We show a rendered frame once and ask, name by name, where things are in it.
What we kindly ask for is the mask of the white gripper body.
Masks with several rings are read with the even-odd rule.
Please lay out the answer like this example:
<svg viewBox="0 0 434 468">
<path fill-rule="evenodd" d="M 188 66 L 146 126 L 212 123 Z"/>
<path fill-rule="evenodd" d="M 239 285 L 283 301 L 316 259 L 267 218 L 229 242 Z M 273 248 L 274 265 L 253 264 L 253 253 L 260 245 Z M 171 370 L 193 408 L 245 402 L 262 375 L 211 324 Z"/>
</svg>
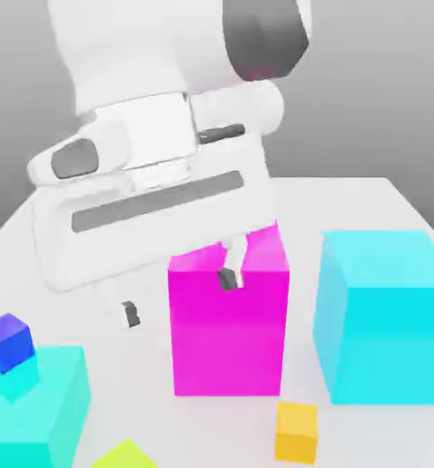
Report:
<svg viewBox="0 0 434 468">
<path fill-rule="evenodd" d="M 33 230 L 43 279 L 66 292 L 275 222 L 260 136 L 174 161 L 39 188 Z"/>
</svg>

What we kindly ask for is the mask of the small blue cube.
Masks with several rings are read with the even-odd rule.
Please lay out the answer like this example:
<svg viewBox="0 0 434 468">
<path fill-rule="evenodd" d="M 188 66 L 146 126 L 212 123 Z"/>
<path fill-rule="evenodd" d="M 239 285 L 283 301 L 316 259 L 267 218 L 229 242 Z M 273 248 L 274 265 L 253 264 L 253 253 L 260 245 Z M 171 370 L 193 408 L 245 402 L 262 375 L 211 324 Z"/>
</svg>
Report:
<svg viewBox="0 0 434 468">
<path fill-rule="evenodd" d="M 29 326 L 11 313 L 0 316 L 0 374 L 35 354 Z"/>
</svg>

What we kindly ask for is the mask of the small cyan cube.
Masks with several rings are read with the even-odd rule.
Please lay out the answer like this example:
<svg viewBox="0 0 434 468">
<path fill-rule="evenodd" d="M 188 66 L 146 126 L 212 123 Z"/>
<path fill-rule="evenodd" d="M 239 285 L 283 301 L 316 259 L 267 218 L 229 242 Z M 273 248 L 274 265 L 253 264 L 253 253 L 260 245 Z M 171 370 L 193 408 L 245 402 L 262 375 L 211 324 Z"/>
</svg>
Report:
<svg viewBox="0 0 434 468">
<path fill-rule="evenodd" d="M 14 403 L 40 382 L 37 353 L 21 364 L 0 373 L 0 396 Z"/>
</svg>

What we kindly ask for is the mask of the small yellow-green cube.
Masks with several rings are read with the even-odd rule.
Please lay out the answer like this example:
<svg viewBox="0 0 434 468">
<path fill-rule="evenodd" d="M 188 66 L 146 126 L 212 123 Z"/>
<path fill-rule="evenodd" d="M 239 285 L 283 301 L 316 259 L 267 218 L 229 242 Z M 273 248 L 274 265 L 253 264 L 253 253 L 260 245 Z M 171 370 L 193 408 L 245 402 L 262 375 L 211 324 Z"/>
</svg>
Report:
<svg viewBox="0 0 434 468">
<path fill-rule="evenodd" d="M 125 440 L 102 455 L 91 468 L 157 468 L 157 466 L 132 440 Z"/>
</svg>

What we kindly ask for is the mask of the small orange cube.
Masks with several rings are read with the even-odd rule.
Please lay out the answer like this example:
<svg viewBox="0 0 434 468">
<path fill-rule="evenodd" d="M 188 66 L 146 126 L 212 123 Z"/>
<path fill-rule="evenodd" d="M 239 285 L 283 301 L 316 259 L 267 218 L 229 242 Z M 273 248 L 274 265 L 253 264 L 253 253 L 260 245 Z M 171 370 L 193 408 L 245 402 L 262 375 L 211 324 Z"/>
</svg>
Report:
<svg viewBox="0 0 434 468">
<path fill-rule="evenodd" d="M 275 460 L 314 464 L 318 443 L 317 407 L 279 401 L 275 430 Z"/>
</svg>

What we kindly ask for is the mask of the large magenta box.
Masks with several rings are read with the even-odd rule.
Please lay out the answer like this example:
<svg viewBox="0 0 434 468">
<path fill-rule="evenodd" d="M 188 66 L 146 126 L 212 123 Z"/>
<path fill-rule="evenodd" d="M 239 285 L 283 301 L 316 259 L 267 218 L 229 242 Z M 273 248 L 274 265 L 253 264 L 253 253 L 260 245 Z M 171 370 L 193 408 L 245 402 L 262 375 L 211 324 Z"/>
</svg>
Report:
<svg viewBox="0 0 434 468">
<path fill-rule="evenodd" d="M 222 288 L 225 257 L 217 243 L 169 262 L 175 395 L 277 396 L 290 289 L 278 226 L 248 235 L 243 288 Z"/>
</svg>

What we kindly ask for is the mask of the large turquoise box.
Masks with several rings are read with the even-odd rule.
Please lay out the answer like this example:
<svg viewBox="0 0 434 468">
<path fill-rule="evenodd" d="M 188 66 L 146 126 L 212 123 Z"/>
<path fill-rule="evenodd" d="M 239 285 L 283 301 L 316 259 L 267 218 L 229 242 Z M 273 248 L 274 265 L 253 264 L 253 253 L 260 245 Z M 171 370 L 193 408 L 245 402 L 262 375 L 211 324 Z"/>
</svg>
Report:
<svg viewBox="0 0 434 468">
<path fill-rule="evenodd" d="M 80 346 L 37 349 L 40 382 L 10 403 L 0 396 L 0 468 L 71 468 L 90 407 Z"/>
</svg>

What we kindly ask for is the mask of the large cyan box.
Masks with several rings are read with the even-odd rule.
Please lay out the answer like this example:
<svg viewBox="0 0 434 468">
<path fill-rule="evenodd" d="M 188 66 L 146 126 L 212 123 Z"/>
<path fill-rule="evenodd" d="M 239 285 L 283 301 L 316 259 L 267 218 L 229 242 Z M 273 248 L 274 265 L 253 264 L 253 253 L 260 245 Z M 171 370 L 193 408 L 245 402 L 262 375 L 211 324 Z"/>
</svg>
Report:
<svg viewBox="0 0 434 468">
<path fill-rule="evenodd" d="M 313 342 L 333 404 L 434 405 L 429 234 L 326 230 Z"/>
</svg>

